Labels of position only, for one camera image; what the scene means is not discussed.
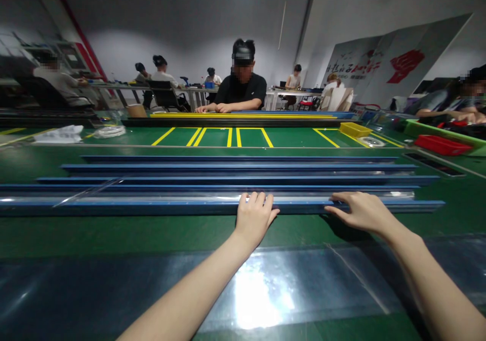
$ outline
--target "red plastic tray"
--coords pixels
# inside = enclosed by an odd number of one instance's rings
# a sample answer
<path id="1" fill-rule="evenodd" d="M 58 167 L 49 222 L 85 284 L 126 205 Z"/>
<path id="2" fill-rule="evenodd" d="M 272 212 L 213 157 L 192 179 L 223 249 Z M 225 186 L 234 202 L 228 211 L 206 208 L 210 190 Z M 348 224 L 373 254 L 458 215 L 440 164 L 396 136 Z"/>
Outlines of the red plastic tray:
<path id="1" fill-rule="evenodd" d="M 415 145 L 444 156 L 464 154 L 473 147 L 434 135 L 419 135 Z"/>

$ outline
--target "red fist graphic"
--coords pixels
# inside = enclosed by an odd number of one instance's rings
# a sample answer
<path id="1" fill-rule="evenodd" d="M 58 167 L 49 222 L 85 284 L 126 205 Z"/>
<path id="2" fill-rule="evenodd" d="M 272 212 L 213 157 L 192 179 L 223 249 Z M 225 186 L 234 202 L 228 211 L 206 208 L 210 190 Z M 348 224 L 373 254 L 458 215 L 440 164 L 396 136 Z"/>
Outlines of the red fist graphic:
<path id="1" fill-rule="evenodd" d="M 396 70 L 393 77 L 387 82 L 398 84 L 405 79 L 425 59 L 425 55 L 420 50 L 410 50 L 408 53 L 400 55 L 398 58 L 390 60 L 391 65 Z"/>

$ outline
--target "blue aluminum profile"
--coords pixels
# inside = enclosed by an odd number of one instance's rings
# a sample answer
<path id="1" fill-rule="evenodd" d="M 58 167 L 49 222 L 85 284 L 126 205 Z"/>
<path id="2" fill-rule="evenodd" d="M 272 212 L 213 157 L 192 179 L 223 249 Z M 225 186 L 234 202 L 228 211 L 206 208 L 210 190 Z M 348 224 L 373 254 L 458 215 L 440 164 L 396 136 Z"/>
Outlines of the blue aluminum profile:
<path id="1" fill-rule="evenodd" d="M 300 165 L 267 165 L 267 164 L 232 164 L 219 170 L 208 170 L 206 163 L 185 164 L 65 164 L 61 168 L 76 176 L 285 176 L 285 175 L 389 175 L 411 174 L 415 165 L 388 164 L 300 164 Z"/>
<path id="2" fill-rule="evenodd" d="M 58 194 L 75 194 L 87 190 L 96 192 L 96 195 L 167 195 L 173 193 L 244 193 L 266 192 L 271 193 L 336 193 L 336 192 L 366 192 L 382 194 L 389 192 L 413 192 L 418 186 L 250 186 L 250 185 L 89 185 L 89 184 L 1 184 L 0 196 L 54 196 Z"/>
<path id="3" fill-rule="evenodd" d="M 442 201 L 383 201 L 393 213 L 430 213 L 441 208 Z M 282 215 L 323 215 L 324 206 L 332 205 L 343 210 L 346 204 L 331 201 L 292 201 L 275 202 L 273 207 L 280 208 Z M 206 216 L 236 215 L 238 201 L 74 201 L 59 205 L 59 201 L 0 202 L 0 216 L 39 217 L 39 216 Z"/>
<path id="4" fill-rule="evenodd" d="M 236 114 L 276 114 L 276 115 L 324 115 L 333 116 L 338 119 L 352 119 L 356 114 L 353 112 L 331 112 L 331 111 L 237 111 Z"/>
<path id="5" fill-rule="evenodd" d="M 81 155 L 88 164 L 202 163 L 228 164 L 393 164 L 396 156 L 155 156 L 155 155 Z"/>
<path id="6" fill-rule="evenodd" d="M 72 177 L 72 178 L 38 178 L 40 184 L 104 184 L 120 177 Z M 385 185 L 385 186 L 427 186 L 437 180 L 439 176 L 288 176 L 288 177 L 124 177 L 119 185 Z"/>

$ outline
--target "person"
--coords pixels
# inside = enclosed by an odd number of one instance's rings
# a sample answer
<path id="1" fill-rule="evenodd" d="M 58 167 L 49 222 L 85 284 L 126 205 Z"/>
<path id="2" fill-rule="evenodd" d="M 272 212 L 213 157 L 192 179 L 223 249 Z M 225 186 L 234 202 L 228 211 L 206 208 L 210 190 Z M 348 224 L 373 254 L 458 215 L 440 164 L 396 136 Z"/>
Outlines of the person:
<path id="1" fill-rule="evenodd" d="M 214 68 L 208 68 L 208 75 L 206 76 L 204 82 L 214 82 L 215 86 L 220 86 L 222 82 L 221 77 L 215 73 L 216 70 Z"/>
<path id="2" fill-rule="evenodd" d="M 145 70 L 145 66 L 142 63 L 136 63 L 135 69 L 138 71 L 138 75 L 135 78 L 135 82 L 148 87 L 147 81 L 152 79 L 152 75 L 147 73 L 147 71 Z M 143 91 L 143 103 L 142 103 L 142 105 L 146 109 L 150 109 L 152 99 L 153 99 L 153 93 L 152 93 L 151 90 Z"/>
<path id="3" fill-rule="evenodd" d="M 39 52 L 37 59 L 40 67 L 33 71 L 35 77 L 47 80 L 67 101 L 70 106 L 87 106 L 92 103 L 86 97 L 80 97 L 73 88 L 86 87 L 88 81 L 84 78 L 74 79 L 60 70 L 58 57 L 48 51 Z"/>
<path id="4" fill-rule="evenodd" d="M 302 66 L 297 64 L 294 67 L 294 74 L 289 75 L 287 82 L 285 83 L 285 89 L 297 89 L 300 88 L 300 72 L 302 71 Z M 282 100 L 285 101 L 284 111 L 289 109 L 289 106 L 295 105 L 297 102 L 296 96 L 283 96 Z"/>
<path id="5" fill-rule="evenodd" d="M 261 110 L 265 102 L 267 82 L 253 73 L 255 44 L 253 40 L 239 38 L 233 44 L 231 74 L 219 86 L 213 103 L 196 108 L 196 112 Z"/>
<path id="6" fill-rule="evenodd" d="M 204 83 L 207 82 L 213 82 L 215 86 L 220 86 L 221 85 L 221 77 L 219 75 L 215 74 L 216 70 L 214 68 L 208 68 L 208 75 L 206 76 L 206 79 L 204 80 Z M 214 100 L 216 99 L 216 93 L 211 92 L 208 94 L 208 97 L 206 98 L 209 103 L 213 103 Z"/>
<path id="7" fill-rule="evenodd" d="M 457 78 L 449 87 L 422 97 L 405 110 L 417 117 L 448 114 L 457 121 L 486 123 L 486 115 L 475 107 L 476 97 L 486 93 L 486 65 L 472 69 L 464 78 Z"/>
<path id="8" fill-rule="evenodd" d="M 329 74 L 327 82 L 328 83 L 324 87 L 324 92 L 322 93 L 322 95 L 324 95 L 325 91 L 328 91 L 331 88 L 345 88 L 344 83 L 341 82 L 336 73 Z"/>
<path id="9" fill-rule="evenodd" d="M 302 71 L 302 66 L 297 64 L 294 67 L 294 74 L 289 75 L 287 78 L 287 83 L 285 83 L 286 89 L 297 89 L 300 88 L 300 72 Z"/>
<path id="10" fill-rule="evenodd" d="M 146 84 L 147 81 L 152 78 L 152 75 L 147 73 L 147 71 L 145 70 L 145 66 L 142 63 L 135 64 L 135 69 L 138 71 L 135 82 L 139 84 Z"/>
<path id="11" fill-rule="evenodd" d="M 279 213 L 273 196 L 243 193 L 236 226 L 229 238 L 142 314 L 118 341 L 189 340 L 197 332 L 219 295 L 262 241 Z M 348 226 L 381 237 L 398 259 L 419 310 L 437 339 L 486 339 L 486 319 L 435 261 L 423 239 L 399 222 L 374 195 L 335 193 L 350 213 L 332 206 L 325 210 Z"/>
<path id="12" fill-rule="evenodd" d="M 177 83 L 176 79 L 167 74 L 167 60 L 162 55 L 154 55 L 152 57 L 154 65 L 157 67 L 157 71 L 152 74 L 152 80 L 169 81 L 174 89 L 183 89 L 184 86 Z M 187 112 L 191 112 L 191 106 L 187 103 L 185 97 L 177 97 L 180 106 L 184 107 Z"/>

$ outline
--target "yellow plastic tray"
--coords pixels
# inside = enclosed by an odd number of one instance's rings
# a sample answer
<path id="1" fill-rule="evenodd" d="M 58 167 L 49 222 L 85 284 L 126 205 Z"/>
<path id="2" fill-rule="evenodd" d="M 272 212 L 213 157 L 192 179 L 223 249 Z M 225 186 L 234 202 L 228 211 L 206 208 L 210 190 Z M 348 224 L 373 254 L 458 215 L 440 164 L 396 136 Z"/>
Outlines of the yellow plastic tray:
<path id="1" fill-rule="evenodd" d="M 368 129 L 354 122 L 343 122 L 339 127 L 339 131 L 355 139 L 369 136 L 373 132 L 372 129 Z"/>

